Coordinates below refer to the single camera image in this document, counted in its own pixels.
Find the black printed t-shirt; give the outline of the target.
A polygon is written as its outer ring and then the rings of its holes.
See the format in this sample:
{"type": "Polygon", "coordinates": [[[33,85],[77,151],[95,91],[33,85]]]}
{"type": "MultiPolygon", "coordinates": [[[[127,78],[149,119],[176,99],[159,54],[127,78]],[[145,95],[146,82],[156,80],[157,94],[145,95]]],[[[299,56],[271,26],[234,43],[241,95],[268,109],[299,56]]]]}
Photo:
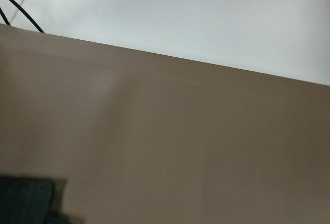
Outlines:
{"type": "Polygon", "coordinates": [[[85,223],[63,210],[66,179],[1,175],[1,223],[85,223]]]}

